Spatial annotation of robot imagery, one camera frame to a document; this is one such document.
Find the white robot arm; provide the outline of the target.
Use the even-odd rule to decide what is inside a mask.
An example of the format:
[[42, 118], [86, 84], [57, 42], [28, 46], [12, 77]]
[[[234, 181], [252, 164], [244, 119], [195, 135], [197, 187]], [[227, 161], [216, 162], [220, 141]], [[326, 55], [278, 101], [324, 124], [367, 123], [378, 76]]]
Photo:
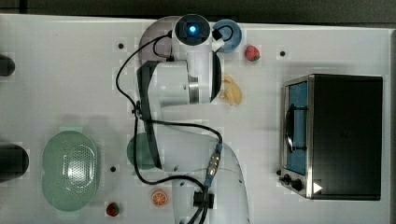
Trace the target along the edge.
[[136, 77], [148, 149], [171, 185], [174, 223], [250, 224], [242, 170], [222, 134], [163, 117], [166, 107], [209, 104], [218, 96], [220, 33], [203, 16], [187, 14], [164, 37], [168, 58], [143, 61]]

